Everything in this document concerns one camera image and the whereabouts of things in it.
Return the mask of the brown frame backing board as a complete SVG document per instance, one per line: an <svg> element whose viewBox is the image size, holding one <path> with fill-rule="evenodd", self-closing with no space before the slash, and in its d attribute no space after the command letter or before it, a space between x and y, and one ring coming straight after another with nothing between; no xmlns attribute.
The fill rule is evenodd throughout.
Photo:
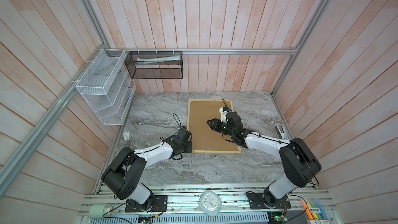
<svg viewBox="0 0 398 224"><path fill-rule="evenodd" d="M193 134L193 153L234 154L241 153L241 148L225 141L222 134L213 131L207 124L208 120L221 118L219 110L225 106L232 107L231 100L221 99L190 99L188 102L187 128Z"/></svg>

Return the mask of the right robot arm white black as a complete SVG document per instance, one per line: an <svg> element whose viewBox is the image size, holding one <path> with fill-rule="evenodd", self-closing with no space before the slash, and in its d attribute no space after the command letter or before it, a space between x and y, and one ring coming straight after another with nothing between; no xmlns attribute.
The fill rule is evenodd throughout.
<svg viewBox="0 0 398 224"><path fill-rule="evenodd" d="M221 119L207 121L209 127L238 146L271 154L282 161L284 175L269 184L262 194L265 207L276 208L277 202L297 188L305 187L322 170L320 162L300 138L281 140L244 128L237 112L221 109Z"/></svg>

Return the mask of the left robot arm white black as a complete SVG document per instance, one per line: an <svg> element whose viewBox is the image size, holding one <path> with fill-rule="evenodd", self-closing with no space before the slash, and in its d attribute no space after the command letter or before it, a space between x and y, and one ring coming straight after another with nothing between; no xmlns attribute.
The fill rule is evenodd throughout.
<svg viewBox="0 0 398 224"><path fill-rule="evenodd" d="M192 133L181 127L157 145L137 150L122 148L103 172L101 180L116 198L136 203L143 211L148 211L153 207L154 194L140 183L144 169L163 160L181 160L184 153L191 152Z"/></svg>

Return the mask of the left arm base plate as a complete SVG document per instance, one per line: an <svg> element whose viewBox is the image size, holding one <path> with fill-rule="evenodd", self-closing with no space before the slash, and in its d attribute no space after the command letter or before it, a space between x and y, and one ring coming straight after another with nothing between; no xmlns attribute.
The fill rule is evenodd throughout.
<svg viewBox="0 0 398 224"><path fill-rule="evenodd" d="M167 210L167 198L167 195L151 195L143 204L128 199L125 212L165 212Z"/></svg>

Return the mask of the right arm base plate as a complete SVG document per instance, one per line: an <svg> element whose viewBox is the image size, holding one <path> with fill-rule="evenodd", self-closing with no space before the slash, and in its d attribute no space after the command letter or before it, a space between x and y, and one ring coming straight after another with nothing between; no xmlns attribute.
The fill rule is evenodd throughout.
<svg viewBox="0 0 398 224"><path fill-rule="evenodd" d="M287 195L285 195L281 199L271 199L270 202L266 201L264 193L255 193L253 191L248 191L246 192L246 197L248 198L250 209L291 208L291 203Z"/></svg>

